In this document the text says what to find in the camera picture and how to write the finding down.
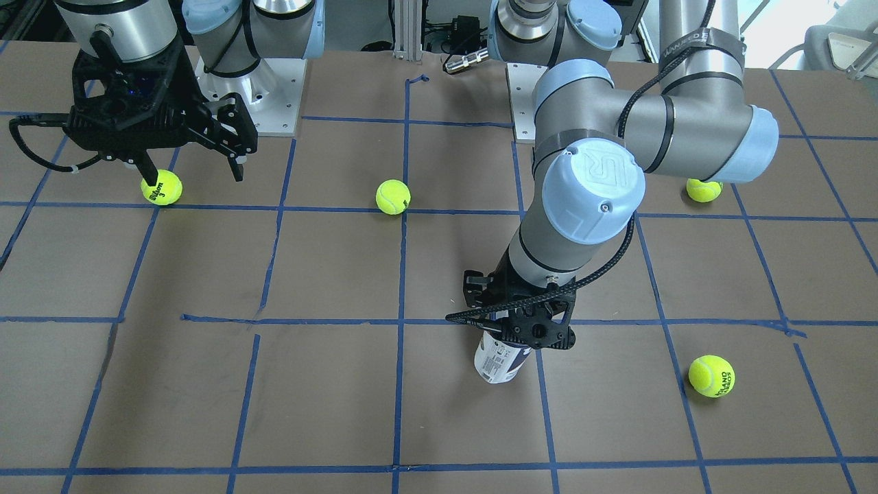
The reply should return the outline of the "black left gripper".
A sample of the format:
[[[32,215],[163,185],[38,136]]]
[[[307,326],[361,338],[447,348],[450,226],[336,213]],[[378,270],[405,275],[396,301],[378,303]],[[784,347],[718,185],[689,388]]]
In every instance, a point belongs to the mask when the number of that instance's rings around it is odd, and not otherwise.
[[[463,312],[463,323],[507,344],[571,349],[576,343],[571,328],[575,291],[575,281],[566,285],[551,282],[547,287],[531,285],[511,265],[501,265],[487,277],[467,270],[463,294],[469,309]]]

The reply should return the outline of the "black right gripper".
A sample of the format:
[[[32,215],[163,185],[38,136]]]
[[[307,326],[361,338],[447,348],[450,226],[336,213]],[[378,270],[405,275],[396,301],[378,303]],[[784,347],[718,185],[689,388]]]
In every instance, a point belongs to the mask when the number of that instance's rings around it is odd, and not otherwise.
[[[201,143],[228,159],[236,182],[258,149],[258,132],[244,97],[227,93],[206,103],[180,35],[157,54],[124,62],[107,34],[92,34],[96,54],[81,52],[72,70],[74,104],[63,130],[101,158],[134,159],[148,187],[158,169],[147,150]]]

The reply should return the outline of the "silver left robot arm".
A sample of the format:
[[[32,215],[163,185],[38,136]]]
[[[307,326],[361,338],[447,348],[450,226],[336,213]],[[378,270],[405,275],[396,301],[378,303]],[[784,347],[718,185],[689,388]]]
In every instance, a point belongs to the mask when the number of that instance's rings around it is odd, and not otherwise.
[[[532,93],[535,196],[499,265],[464,273],[446,320],[496,340],[568,349],[575,293],[623,257],[649,173],[748,183],[779,125],[744,103],[735,1],[662,1],[658,75],[635,91],[606,69],[623,21],[605,1],[495,1],[492,58],[546,68]]]

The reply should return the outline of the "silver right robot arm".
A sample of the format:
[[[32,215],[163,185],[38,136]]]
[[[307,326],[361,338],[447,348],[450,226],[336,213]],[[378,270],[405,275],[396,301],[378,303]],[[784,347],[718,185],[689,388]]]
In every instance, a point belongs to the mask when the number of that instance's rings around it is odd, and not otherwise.
[[[222,154],[242,181],[254,116],[281,106],[269,59],[318,58],[323,1],[57,1],[80,45],[62,130],[104,161],[158,179],[148,152],[188,143]]]

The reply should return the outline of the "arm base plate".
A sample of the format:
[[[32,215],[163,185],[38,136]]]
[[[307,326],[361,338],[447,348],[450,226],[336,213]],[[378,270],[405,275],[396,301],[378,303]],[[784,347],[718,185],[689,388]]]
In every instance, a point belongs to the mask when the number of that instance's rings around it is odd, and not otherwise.
[[[509,104],[513,119],[514,137],[517,143],[535,143],[534,91],[539,79],[546,72],[545,66],[523,63],[507,63]]]
[[[260,137],[295,137],[307,67],[304,59],[270,58],[261,60],[250,74],[223,78],[207,74],[199,59],[195,78],[211,100],[240,94]]]

